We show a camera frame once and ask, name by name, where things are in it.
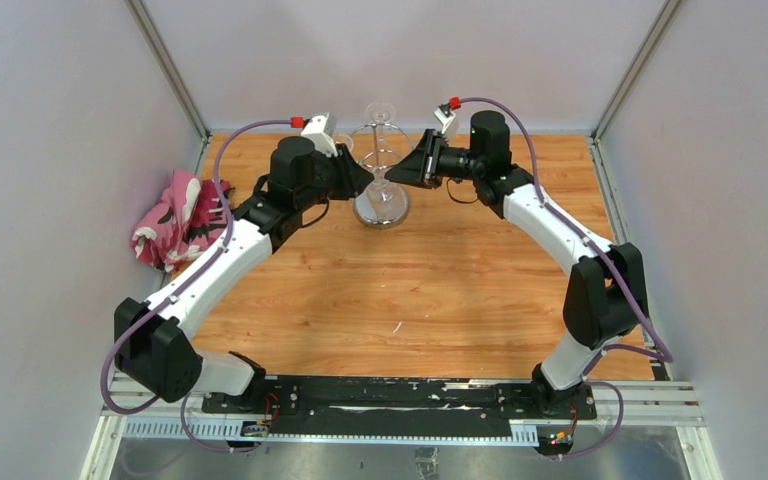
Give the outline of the clear wine glass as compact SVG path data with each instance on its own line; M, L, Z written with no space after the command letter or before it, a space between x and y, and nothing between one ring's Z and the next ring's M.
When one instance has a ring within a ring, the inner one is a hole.
M373 170L375 180L355 202L355 213L367 226L390 228L401 223L409 211L409 197L398 184L385 179L387 167Z
M354 149L353 136L348 133L336 133L332 136L334 142L339 145L344 145L349 152Z
M396 109L389 102L373 102L366 108L366 116L369 123L373 126L385 125L391 123L396 114Z

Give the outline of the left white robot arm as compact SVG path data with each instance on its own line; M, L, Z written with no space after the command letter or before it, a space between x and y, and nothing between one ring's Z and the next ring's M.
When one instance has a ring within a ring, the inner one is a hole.
M267 389L254 378L256 364L239 354L199 352L191 340L231 288L302 228L307 210L354 199L373 180L344 144L328 156L308 138L281 139L269 173L233 210L230 230L172 283L144 301L127 298L116 307L108 365L153 400L173 403L190 393L223 393L239 411L258 411Z

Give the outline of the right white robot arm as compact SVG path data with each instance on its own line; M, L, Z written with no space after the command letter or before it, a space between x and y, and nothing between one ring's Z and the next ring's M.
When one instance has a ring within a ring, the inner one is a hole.
M566 331L531 381L533 408L552 418L569 407L601 352L641 324L647 312L643 259L631 243L615 244L569 216L535 174L514 163L510 137L502 114L479 111L470 119L468 147L454 147L446 133L428 129L385 176L425 189L446 180L471 182L483 205L523 230L567 275Z

